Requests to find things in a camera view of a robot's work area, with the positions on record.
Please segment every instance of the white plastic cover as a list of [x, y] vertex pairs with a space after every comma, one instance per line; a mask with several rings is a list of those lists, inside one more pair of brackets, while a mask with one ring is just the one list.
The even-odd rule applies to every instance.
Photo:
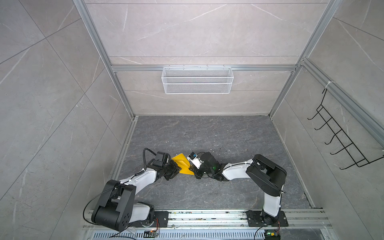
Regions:
[[249, 164], [251, 163], [252, 163], [252, 159], [246, 162], [228, 163], [224, 167], [227, 169], [223, 171], [223, 176], [228, 180], [232, 180], [235, 178], [250, 178], [250, 176], [245, 171], [247, 170], [247, 168], [250, 166]]
[[264, 206], [263, 210], [271, 216], [277, 216], [280, 209], [281, 195], [279, 197], [274, 197], [269, 194], [264, 193]]
[[187, 160], [189, 162], [192, 162], [193, 165], [195, 165], [195, 167], [197, 167], [197, 169], [200, 169], [201, 162], [200, 162], [199, 158], [195, 157], [193, 160], [191, 160], [190, 157], [187, 157]]
[[139, 221], [139, 220], [146, 220], [149, 214], [149, 210], [151, 208], [148, 205], [136, 203], [133, 205], [132, 209], [132, 216], [129, 220], [129, 223]]
[[[129, 179], [131, 179], [131, 177], [120, 180], [120, 182], [126, 182]], [[136, 194], [137, 194], [147, 185], [154, 183], [155, 180], [156, 180], [156, 171], [153, 170], [152, 168], [147, 168], [147, 170], [143, 174], [133, 177], [129, 182], [125, 184], [136, 186]]]

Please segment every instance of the marble tile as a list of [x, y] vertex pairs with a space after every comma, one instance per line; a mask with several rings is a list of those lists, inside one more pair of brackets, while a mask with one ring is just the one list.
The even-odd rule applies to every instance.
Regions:
[[[192, 3], [265, 3], [265, 0], [85, 0], [86, 3], [160, 3], [160, 4], [192, 4]], [[272, 0], [268, 3], [327, 3], [327, 0]]]
[[[85, 221], [79, 213], [83, 212], [83, 208], [89, 200], [103, 190], [119, 148], [119, 142], [107, 128], [64, 208], [51, 239], [62, 239], [63, 236], [66, 239], [80, 237], [81, 227]], [[97, 199], [90, 203], [87, 209], [93, 209], [96, 203]]]
[[125, 71], [118, 72], [124, 90], [164, 91], [161, 71]]
[[337, 235], [341, 239], [370, 239], [329, 165], [286, 100], [281, 103], [273, 121], [315, 207], [325, 210]]
[[80, 18], [72, 0], [20, 0], [45, 36]]
[[332, 19], [310, 59], [384, 124], [384, 41]]
[[299, 56], [258, 57], [110, 57], [112, 64], [296, 64]]
[[120, 102], [120, 96], [106, 69], [100, 73], [85, 94], [104, 121], [109, 124]]
[[84, 95], [0, 200], [2, 239], [50, 238], [106, 128]]
[[[145, 147], [171, 156], [210, 151], [219, 162], [240, 162], [262, 154], [288, 173], [282, 208], [309, 208], [268, 116], [140, 116], [119, 179], [142, 168]], [[170, 181], [161, 178], [147, 186], [135, 200], [154, 204], [158, 209], [246, 209], [262, 208], [263, 198], [263, 191], [249, 179], [219, 182], [178, 174]]]
[[135, 114], [267, 115], [280, 91], [231, 91], [229, 94], [165, 94], [126, 91]]
[[0, 64], [1, 197], [82, 95], [46, 40]]
[[384, 39], [383, 11], [381, 0], [344, 0], [335, 18]]
[[44, 38], [19, 1], [2, 0], [0, 23], [0, 63]]
[[298, 56], [326, 4], [88, 4], [110, 56]]
[[120, 144], [124, 140], [125, 133], [127, 132], [130, 123], [131, 119], [129, 118], [127, 110], [125, 109], [123, 102], [120, 101], [108, 125]]
[[235, 71], [231, 91], [281, 90], [290, 71]]
[[104, 69], [82, 20], [47, 38], [84, 92]]
[[[341, 144], [337, 139], [334, 139], [330, 145], [325, 145], [324, 142], [329, 142], [333, 136], [329, 127], [324, 127], [316, 131], [314, 128], [320, 127], [324, 121], [321, 117], [315, 117], [311, 121], [307, 119], [316, 113], [315, 109], [323, 97], [321, 94], [322, 90], [323, 86], [320, 83], [308, 72], [303, 72], [299, 78], [296, 79], [286, 99], [292, 106], [297, 117], [303, 123], [305, 129], [307, 129], [317, 149], [319, 149], [373, 239], [380, 239], [382, 238], [384, 230], [381, 224], [381, 222], [384, 221], [384, 202], [380, 197], [384, 194], [384, 188], [382, 187], [382, 182], [384, 181], [382, 174], [384, 170], [384, 159], [363, 167], [354, 166], [346, 170], [339, 168], [351, 165], [353, 163], [352, 159], [346, 151], [342, 151], [337, 155], [331, 155], [330, 152], [337, 152], [342, 149]], [[355, 142], [356, 146], [359, 147], [367, 159], [372, 161], [383, 156], [382, 146], [376, 142], [330, 93], [325, 95], [323, 105]], [[344, 141], [346, 136], [343, 133], [338, 134], [338, 136], [345, 145], [350, 143], [350, 141]], [[355, 147], [351, 146], [348, 149], [351, 155], [357, 160], [363, 159]]]
[[280, 229], [281, 240], [323, 240], [320, 229]]

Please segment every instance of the metal grate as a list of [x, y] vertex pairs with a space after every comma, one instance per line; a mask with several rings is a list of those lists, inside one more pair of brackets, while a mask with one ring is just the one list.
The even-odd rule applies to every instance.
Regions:
[[167, 67], [161, 76], [166, 94], [229, 93], [230, 67]]
[[[153, 239], [148, 234], [144, 233], [145, 230], [137, 230], [136, 234], [122, 232], [119, 237], [114, 239], [127, 239], [131, 237], [137, 240]], [[202, 240], [202, 239], [223, 239], [223, 240], [248, 240], [253, 239], [256, 229], [228, 229], [228, 230], [177, 230], [177, 229], [162, 229], [156, 240]], [[264, 230], [259, 230], [255, 239], [264, 239]], [[116, 234], [113, 230], [97, 230], [95, 231], [92, 240], [106, 240], [110, 236]]]

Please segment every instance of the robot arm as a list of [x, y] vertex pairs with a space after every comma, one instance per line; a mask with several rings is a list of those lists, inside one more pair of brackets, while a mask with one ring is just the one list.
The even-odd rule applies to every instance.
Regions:
[[140, 172], [120, 181], [109, 180], [93, 210], [92, 222], [119, 232], [136, 221], [142, 225], [152, 224], [153, 206], [134, 204], [136, 193], [163, 176], [166, 180], [174, 178], [180, 170], [168, 153], [157, 152], [156, 158]]
[[256, 154], [253, 159], [234, 164], [222, 164], [206, 152], [197, 157], [191, 153], [188, 159], [194, 165], [190, 168], [196, 178], [201, 173], [213, 173], [216, 180], [233, 180], [236, 178], [250, 178], [264, 191], [264, 206], [262, 219], [267, 225], [277, 222], [280, 212], [281, 194], [286, 178], [286, 171], [268, 158]]
[[[260, 154], [235, 164], [220, 164], [209, 152], [200, 157], [191, 153], [187, 159], [191, 162], [190, 170], [198, 179], [203, 174], [218, 181], [251, 178], [264, 191], [263, 222], [267, 225], [277, 222], [286, 177], [282, 167]], [[154, 207], [141, 202], [134, 204], [136, 193], [161, 177], [166, 180], [174, 178], [180, 170], [168, 153], [157, 152], [155, 159], [140, 172], [121, 181], [107, 182], [94, 208], [92, 222], [119, 232], [133, 222], [151, 225], [154, 221]]]

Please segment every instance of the floor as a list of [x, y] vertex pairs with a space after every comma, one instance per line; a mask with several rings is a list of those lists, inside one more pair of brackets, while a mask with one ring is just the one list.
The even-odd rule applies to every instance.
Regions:
[[[268, 116], [140, 116], [119, 179], [141, 170], [145, 147], [171, 156], [210, 151], [219, 162], [231, 163], [262, 154], [288, 173], [281, 207], [310, 208]], [[219, 182], [179, 174], [170, 181], [161, 178], [147, 186], [135, 200], [157, 209], [260, 209], [263, 198], [263, 191], [250, 179]]]

